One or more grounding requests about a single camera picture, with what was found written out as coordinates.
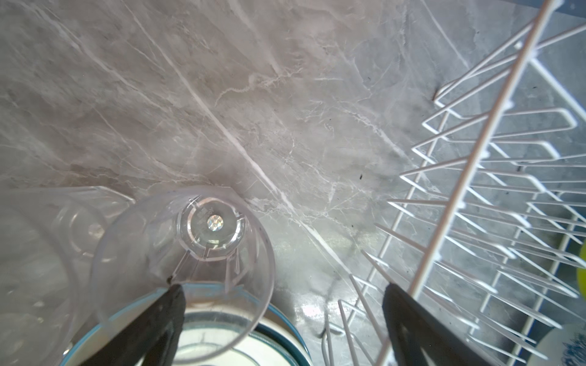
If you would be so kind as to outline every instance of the clear plastic cup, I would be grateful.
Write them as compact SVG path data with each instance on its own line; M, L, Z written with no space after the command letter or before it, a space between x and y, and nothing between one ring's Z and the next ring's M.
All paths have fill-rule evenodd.
M104 187L0 193L0 364L58 364L90 315L93 251L133 202Z
M106 231L90 290L101 326L151 293L181 283L187 300L174 363L200 362L254 329L269 304L275 261L258 219L225 187L196 186L138 202Z

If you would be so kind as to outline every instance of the white dish rack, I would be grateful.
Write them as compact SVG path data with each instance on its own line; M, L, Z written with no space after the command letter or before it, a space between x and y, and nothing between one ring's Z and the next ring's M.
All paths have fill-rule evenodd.
M551 316L540 312L546 302L557 312L569 314L575 322L586 322L565 301L556 300L561 295L583 301L576 289L556 276L560 264L586 268L584 260L566 252L571 242L581 245L585 236L579 228L586 227L584 211L580 209L586 207L586 200L575 197L586 194L583 188L586 176L579 177L580 169L586 167L586 152L561 153L554 141L556 134L570 136L571 130L577 132L579 124L586 123L586 111L537 57L544 47L586 30L584 23L541 40L550 16L561 4L561 0L546 0L536 18L434 95L433 102L439 109L422 122L433 136L412 148L422 158L421 165L400 175L411 187L404 199L388 200L398 210L392 225L375 224L387 237L377 254L362 251L364 262L370 265L368 276L363 279L350 275L357 299L352 304L338 301L342 324L335 324L326 317L322 337L326 366L334 366L341 358L340 353L348 351L349 357L345 360L353 365L359 365L360 360L367 360L373 366L392 362L393 350L384 322L375 314L378 309L366 300L368 291L384 290L376 284L377 276L385 282L408 283L407 291L415 299L425 294L443 312L467 327L462 336L470 347L497 365L526 363L526 356L520 357L522 350L532 357L547 358L528 336L536 321L548 327L562 327ZM516 51L503 54L511 48ZM560 102L558 105L516 107L513 93L521 77L531 69L556 94L554 100ZM466 100L478 98L477 94L490 92L499 80L504 83L493 93L493 97L497 96L488 111L462 115L454 110ZM508 122L499 127L501 120ZM460 154L454 157L438 153L439 144L450 144L451 151ZM449 180L447 177L454 178L451 193L430 189L429 184L420 182L438 177L444 181ZM429 208L442 210L439 220L425 214ZM432 228L427 246L399 233L406 218ZM492 280L483 281L481 276L469 273L465 263L442 259L440 249L444 244L455 245L450 249L460 250L460 258L472 256L475 261L486 264L491 269ZM392 261L383 259L391 245L406 245L423 254L413 276L400 273ZM479 307L467 308L441 289L434 288L428 280L435 268L453 276L455 281L467 282L481 293ZM532 294L532 306L500 293L499 281L504 278L519 291ZM520 326L518 323L515 328L493 317L487 311L491 302L500 302L501 309L522 316ZM353 324L357 317L372 324L381 344L378 355L369 353L367 346L372 342L364 341L355 331ZM482 331L486 329L496 332L505 341L483 339ZM349 348L334 349L333 331L345 334Z

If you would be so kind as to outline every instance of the gray marble surface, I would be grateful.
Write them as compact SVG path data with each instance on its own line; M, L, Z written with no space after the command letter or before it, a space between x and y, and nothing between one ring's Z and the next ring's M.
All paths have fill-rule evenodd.
M433 92L535 14L484 0L5 0L0 187L232 187L271 237L273 303L319 365L324 311L353 299L346 271L366 275L359 251L381 245L373 222L408 189L397 175L419 164Z

